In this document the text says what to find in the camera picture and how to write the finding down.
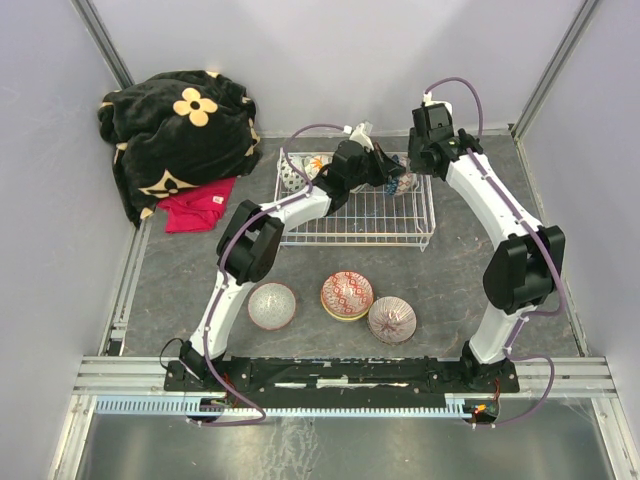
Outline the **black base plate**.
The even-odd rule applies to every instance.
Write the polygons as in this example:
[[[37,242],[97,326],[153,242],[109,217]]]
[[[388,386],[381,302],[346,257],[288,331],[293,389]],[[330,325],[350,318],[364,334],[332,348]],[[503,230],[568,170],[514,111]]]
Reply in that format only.
[[[443,407],[447,394],[517,393],[516,367],[503,360],[481,367],[468,359],[431,357],[371,359],[293,359],[232,357],[216,377],[195,378],[179,360],[165,366],[168,392],[202,393],[211,404],[220,394],[232,407],[267,409],[360,409]]]

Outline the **grey geometric patterned bowl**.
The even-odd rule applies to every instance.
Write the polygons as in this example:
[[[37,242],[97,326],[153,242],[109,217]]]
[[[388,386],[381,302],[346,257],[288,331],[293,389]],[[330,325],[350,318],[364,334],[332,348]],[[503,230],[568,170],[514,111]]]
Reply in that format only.
[[[248,301],[248,314],[258,327],[275,331],[288,325],[296,312],[296,299],[292,290],[281,283],[259,286]]]

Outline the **red cloth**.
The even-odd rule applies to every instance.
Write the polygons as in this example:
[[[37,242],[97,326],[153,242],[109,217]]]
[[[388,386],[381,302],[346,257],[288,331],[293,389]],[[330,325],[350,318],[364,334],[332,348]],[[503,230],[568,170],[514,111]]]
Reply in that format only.
[[[167,213],[165,232],[201,233],[213,230],[224,216],[235,178],[210,184],[161,200],[158,207]]]

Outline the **red patterned bowl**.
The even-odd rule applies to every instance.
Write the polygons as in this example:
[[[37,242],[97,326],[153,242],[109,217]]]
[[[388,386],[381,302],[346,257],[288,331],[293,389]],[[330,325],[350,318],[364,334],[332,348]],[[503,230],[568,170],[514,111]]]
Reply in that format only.
[[[279,160],[278,175],[286,192],[296,193],[306,185],[306,180],[301,174],[303,170],[304,166],[299,157],[291,157],[290,161],[285,158]]]

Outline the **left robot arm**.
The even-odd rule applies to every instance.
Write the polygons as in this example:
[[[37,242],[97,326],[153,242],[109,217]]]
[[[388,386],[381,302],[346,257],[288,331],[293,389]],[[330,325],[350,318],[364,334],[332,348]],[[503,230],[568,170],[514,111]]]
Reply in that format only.
[[[233,322],[246,295],[273,267],[285,233],[338,211],[353,189],[384,186],[405,173],[406,167],[377,143],[365,147],[344,140],[331,162],[299,192],[271,203],[242,202],[218,244],[218,273],[205,312],[196,331],[180,347],[179,361],[187,379],[201,390],[219,383],[217,361],[226,352]]]

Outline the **purple striped bowl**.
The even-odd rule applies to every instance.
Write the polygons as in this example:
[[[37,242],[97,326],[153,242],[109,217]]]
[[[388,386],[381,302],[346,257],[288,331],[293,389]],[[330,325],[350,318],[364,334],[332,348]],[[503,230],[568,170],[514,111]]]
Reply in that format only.
[[[395,296],[377,299],[367,315],[367,326],[382,343],[400,345],[409,341],[417,330],[417,317],[411,305]]]

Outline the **white wire dish rack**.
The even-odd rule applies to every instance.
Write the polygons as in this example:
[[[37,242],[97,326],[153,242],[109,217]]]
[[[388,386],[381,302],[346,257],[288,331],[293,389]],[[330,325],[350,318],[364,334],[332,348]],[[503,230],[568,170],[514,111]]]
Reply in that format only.
[[[387,195],[385,186],[355,189],[339,211],[293,229],[283,236],[282,243],[425,250],[435,228],[431,179],[416,175],[414,188],[400,196]]]

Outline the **aluminium frame rail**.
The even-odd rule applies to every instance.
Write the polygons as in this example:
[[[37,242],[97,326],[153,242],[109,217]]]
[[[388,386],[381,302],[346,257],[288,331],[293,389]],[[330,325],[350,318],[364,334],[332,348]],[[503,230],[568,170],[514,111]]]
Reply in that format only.
[[[613,398],[602,358],[516,362],[497,379],[465,386],[426,359],[291,360],[237,358],[228,364],[243,404],[223,386],[204,386],[178,364],[150,357],[86,357],[73,386],[98,413],[185,415],[189,418],[471,417],[499,402]]]

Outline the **black floral fleece blanket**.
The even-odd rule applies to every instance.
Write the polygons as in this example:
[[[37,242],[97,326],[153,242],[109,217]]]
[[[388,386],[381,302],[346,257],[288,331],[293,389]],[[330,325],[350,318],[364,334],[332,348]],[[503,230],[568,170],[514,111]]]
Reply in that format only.
[[[99,134],[115,148],[128,220],[138,226],[163,199],[250,174],[261,158],[256,116],[245,86],[206,70],[159,73],[107,93]]]

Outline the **multicolour bowl under blue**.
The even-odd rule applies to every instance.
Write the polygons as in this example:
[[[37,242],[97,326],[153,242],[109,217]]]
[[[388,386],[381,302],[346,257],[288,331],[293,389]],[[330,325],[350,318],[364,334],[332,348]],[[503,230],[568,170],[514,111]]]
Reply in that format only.
[[[354,271],[339,271],[324,282],[320,299],[330,316],[350,322],[364,317],[374,303],[374,291],[369,280]]]

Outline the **blue triangle patterned bowl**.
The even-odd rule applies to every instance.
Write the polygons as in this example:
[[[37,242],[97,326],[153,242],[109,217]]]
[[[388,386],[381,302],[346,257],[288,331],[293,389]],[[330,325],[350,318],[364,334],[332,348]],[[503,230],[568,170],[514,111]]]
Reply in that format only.
[[[416,175],[408,170],[406,157],[393,155],[391,159],[405,168],[405,173],[392,178],[385,185],[385,193],[389,196],[400,196],[411,191],[416,184]]]

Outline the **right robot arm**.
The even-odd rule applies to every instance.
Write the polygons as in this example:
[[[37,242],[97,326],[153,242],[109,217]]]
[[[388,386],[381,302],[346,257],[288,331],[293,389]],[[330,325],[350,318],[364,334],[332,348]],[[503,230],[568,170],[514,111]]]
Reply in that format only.
[[[488,305],[458,368],[463,386],[481,391],[510,361],[524,324],[545,316],[541,305],[552,293],[564,292],[560,274],[566,237],[560,227],[543,225],[508,191],[478,138],[454,128],[448,103],[424,99],[412,117],[411,171],[439,178],[455,190],[494,248],[482,278]]]

